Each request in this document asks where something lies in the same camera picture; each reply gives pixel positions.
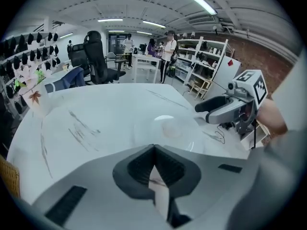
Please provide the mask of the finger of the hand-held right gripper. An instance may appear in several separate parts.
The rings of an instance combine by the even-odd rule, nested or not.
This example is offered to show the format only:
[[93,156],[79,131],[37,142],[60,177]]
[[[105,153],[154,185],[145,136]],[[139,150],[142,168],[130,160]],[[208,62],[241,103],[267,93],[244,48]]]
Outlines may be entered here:
[[205,120],[209,124],[222,124],[233,122],[239,118],[242,101],[231,101],[219,108],[210,111]]
[[195,111],[200,112],[216,112],[216,113],[228,113],[233,111],[231,103],[233,100],[227,96],[216,96],[198,103],[195,106]]

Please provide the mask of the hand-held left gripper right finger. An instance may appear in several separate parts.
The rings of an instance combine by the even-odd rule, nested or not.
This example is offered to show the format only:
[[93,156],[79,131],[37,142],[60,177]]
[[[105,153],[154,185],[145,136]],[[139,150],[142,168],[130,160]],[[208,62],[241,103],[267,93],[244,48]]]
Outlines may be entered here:
[[251,151],[247,159],[235,159],[165,148],[194,162],[201,171],[194,190],[175,199],[178,213],[191,220],[171,230],[226,230],[234,208],[254,183],[260,149]]

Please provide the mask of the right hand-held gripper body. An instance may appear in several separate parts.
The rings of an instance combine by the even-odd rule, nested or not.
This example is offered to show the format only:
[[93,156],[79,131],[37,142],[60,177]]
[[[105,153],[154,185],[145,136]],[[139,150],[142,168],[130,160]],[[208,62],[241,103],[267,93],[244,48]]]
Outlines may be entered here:
[[227,95],[243,102],[238,117],[233,121],[240,135],[250,132],[249,126],[257,117],[258,110],[268,95],[261,70],[245,70],[235,77],[226,89]]

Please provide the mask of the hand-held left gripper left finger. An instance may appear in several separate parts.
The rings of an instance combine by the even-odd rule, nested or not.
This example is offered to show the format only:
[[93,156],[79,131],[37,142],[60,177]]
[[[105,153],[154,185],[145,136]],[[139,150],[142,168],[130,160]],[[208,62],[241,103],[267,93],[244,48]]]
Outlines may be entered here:
[[142,148],[124,150],[88,161],[44,191],[33,203],[42,214],[73,187],[86,189],[63,224],[69,230],[169,230],[152,200],[131,199],[113,179],[114,166]]

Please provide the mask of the white round plate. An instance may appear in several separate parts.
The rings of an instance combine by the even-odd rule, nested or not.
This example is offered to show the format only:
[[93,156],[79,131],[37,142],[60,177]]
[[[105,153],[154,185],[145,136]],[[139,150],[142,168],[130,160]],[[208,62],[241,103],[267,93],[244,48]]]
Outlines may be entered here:
[[134,141],[138,146],[158,144],[200,154],[204,151],[203,132],[188,116],[160,115],[138,121]]

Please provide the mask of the person's right forearm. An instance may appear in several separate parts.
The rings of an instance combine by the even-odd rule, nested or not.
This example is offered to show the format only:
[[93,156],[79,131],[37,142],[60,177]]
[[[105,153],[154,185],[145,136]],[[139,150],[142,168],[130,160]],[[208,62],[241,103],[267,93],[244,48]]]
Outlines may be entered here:
[[265,99],[263,101],[256,119],[276,135],[283,135],[288,131],[285,120],[273,100]]

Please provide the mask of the white cabinet panel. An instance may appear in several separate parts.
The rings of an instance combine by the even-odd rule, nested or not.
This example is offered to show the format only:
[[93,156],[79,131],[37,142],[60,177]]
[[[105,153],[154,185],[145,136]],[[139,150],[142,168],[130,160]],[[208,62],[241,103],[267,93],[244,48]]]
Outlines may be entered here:
[[241,71],[242,67],[240,61],[224,56],[213,78],[213,84],[210,87],[211,97],[225,93],[229,82],[231,82]]

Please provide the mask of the white shelving unit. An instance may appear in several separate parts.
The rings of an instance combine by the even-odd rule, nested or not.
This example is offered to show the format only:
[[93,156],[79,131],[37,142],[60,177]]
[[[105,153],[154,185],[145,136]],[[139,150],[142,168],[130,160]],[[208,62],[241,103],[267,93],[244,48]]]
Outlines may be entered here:
[[201,80],[208,84],[217,73],[228,49],[228,40],[214,41],[204,37],[199,39],[179,39],[178,63],[176,67],[184,84],[191,80]]

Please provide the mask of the wicker tissue box organizer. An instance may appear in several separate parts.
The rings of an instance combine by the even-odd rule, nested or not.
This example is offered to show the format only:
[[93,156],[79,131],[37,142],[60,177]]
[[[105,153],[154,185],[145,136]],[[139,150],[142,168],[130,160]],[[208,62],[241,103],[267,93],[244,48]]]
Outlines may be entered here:
[[10,194],[16,198],[20,198],[20,175],[19,170],[6,161],[0,155],[0,176],[10,192]]

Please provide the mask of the vase with pink flowers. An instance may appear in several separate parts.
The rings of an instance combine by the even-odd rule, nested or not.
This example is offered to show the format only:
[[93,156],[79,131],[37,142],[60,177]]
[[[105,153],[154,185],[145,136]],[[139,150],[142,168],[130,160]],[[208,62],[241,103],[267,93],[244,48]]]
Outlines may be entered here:
[[35,115],[41,118],[47,116],[52,107],[44,80],[51,77],[52,71],[46,67],[38,68],[35,64],[26,64],[20,66],[16,74],[15,90]]

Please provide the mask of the black office chair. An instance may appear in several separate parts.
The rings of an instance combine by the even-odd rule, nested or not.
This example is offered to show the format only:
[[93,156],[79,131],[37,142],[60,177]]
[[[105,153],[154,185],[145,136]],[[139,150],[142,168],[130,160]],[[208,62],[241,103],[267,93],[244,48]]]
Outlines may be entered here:
[[88,64],[88,59],[83,48],[83,44],[76,44],[72,46],[71,64],[73,67],[81,67],[83,69],[84,77],[90,75],[90,66]]
[[121,70],[122,60],[116,60],[118,69],[109,69],[103,54],[101,34],[98,31],[89,31],[84,38],[83,49],[86,53],[91,69],[91,82],[93,84],[108,84],[118,81],[126,74]]

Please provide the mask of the wooden rack frame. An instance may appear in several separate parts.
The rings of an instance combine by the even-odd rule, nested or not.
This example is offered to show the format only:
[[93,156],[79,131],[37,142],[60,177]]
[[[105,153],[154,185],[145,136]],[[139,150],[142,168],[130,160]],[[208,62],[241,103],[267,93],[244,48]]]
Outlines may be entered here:
[[205,94],[207,93],[209,87],[211,85],[211,81],[202,80],[202,79],[192,79],[189,81],[189,94],[194,96],[194,99],[203,100]]

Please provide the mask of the white frame table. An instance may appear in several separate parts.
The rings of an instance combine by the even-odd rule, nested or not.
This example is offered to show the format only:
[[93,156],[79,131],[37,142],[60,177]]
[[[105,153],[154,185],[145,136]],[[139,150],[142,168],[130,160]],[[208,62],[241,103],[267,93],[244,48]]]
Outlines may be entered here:
[[133,77],[132,80],[136,83],[137,80],[137,70],[144,69],[147,70],[146,79],[149,79],[150,70],[154,71],[153,83],[156,83],[157,73],[159,64],[161,62],[160,58],[153,57],[151,55],[132,55],[132,63],[133,63]]

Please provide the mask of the wall rack of black caps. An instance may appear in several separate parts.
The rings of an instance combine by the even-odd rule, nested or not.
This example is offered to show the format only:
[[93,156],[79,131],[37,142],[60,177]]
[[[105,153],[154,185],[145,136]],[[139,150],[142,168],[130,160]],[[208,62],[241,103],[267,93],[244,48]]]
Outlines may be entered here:
[[22,119],[29,106],[14,88],[16,71],[35,64],[55,73],[60,64],[57,33],[33,32],[10,36],[0,42],[0,97],[9,112]]

